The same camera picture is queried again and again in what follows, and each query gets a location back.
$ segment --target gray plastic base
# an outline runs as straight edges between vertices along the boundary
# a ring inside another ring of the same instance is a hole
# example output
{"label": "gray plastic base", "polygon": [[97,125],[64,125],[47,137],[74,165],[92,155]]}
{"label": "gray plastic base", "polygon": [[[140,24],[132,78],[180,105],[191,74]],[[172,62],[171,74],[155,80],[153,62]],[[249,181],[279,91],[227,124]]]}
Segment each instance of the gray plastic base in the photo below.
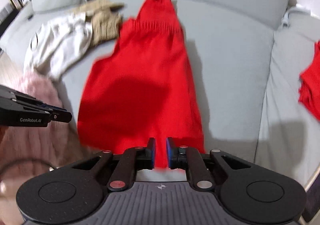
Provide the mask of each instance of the gray plastic base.
{"label": "gray plastic base", "polygon": [[[26,225],[36,225],[27,221]],[[188,182],[135,182],[111,193],[103,206],[77,225],[245,225],[219,205],[212,193]]]}

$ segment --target folded red sweater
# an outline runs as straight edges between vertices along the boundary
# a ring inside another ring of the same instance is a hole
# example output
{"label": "folded red sweater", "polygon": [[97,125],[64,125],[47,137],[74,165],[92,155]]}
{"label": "folded red sweater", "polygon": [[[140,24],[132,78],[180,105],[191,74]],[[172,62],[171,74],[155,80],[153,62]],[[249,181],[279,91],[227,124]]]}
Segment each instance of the folded red sweater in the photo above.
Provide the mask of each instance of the folded red sweater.
{"label": "folded red sweater", "polygon": [[145,0],[126,21],[109,58],[94,63],[81,99],[82,143],[121,154],[156,139],[166,167],[166,138],[204,152],[201,118],[184,36],[171,0]]}
{"label": "folded red sweater", "polygon": [[315,55],[311,65],[300,74],[299,102],[320,120],[320,41],[315,43]]}

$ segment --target tan knit garment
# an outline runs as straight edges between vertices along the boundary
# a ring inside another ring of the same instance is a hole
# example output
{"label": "tan knit garment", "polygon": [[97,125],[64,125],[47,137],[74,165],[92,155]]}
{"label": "tan knit garment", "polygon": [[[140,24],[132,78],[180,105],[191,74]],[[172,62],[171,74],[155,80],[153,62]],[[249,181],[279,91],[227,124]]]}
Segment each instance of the tan knit garment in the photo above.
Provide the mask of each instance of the tan knit garment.
{"label": "tan knit garment", "polygon": [[123,3],[113,3],[109,0],[92,0],[73,10],[74,13],[86,12],[87,19],[93,28],[90,47],[119,37],[119,24],[122,17],[112,10],[123,7]]}

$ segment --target black circular cover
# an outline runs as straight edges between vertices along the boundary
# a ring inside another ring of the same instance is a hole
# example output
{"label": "black circular cover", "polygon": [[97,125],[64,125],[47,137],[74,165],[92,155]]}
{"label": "black circular cover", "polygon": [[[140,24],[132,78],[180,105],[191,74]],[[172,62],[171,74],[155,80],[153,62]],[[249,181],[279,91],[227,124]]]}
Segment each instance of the black circular cover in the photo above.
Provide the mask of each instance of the black circular cover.
{"label": "black circular cover", "polygon": [[257,224],[297,220],[306,194],[296,181],[267,169],[234,170],[220,189],[220,200],[234,216]]}
{"label": "black circular cover", "polygon": [[70,223],[98,208],[103,192],[86,171],[59,171],[37,176],[20,187],[16,200],[25,219],[45,224]]}

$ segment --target metal screw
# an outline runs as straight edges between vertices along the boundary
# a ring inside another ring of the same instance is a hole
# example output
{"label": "metal screw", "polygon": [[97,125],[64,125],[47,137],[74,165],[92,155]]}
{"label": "metal screw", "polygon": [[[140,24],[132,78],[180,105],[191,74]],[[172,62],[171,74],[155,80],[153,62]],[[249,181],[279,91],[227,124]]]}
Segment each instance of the metal screw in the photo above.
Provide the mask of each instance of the metal screw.
{"label": "metal screw", "polygon": [[125,182],[123,181],[113,181],[110,183],[110,187],[114,189],[121,189],[125,186]]}
{"label": "metal screw", "polygon": [[197,186],[201,189],[208,189],[212,186],[212,182],[200,181],[200,182],[197,182]]}

